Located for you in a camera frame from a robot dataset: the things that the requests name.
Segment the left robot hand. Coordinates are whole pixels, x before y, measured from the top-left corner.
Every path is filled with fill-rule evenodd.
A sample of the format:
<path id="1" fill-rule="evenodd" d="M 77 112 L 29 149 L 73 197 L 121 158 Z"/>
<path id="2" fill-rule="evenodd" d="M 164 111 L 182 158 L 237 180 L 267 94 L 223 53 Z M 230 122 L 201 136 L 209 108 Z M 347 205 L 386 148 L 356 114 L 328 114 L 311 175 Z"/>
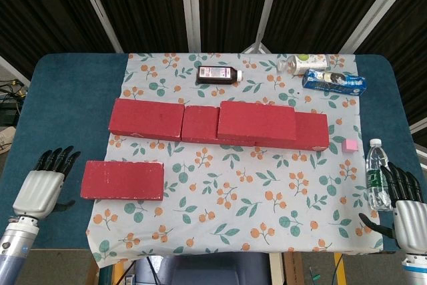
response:
<path id="1" fill-rule="evenodd" d="M 81 152 L 73 146 L 47 150 L 27 174 L 13 203 L 18 220 L 22 217 L 43 220 L 53 212 L 64 212 L 75 200 L 61 204 L 57 200 L 75 161 Z"/>

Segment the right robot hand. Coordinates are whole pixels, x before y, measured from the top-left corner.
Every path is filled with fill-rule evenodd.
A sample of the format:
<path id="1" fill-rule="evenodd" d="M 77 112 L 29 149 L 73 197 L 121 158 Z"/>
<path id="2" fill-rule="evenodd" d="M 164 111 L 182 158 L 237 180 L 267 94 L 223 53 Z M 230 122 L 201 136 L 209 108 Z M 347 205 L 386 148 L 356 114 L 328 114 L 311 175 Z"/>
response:
<path id="1" fill-rule="evenodd" d="M 394 223 L 391 228 L 373 223 L 365 214 L 359 218 L 371 230 L 396 241 L 396 245 L 409 254 L 426 254 L 426 202 L 419 181 L 388 162 L 380 167 L 388 187 Z"/>

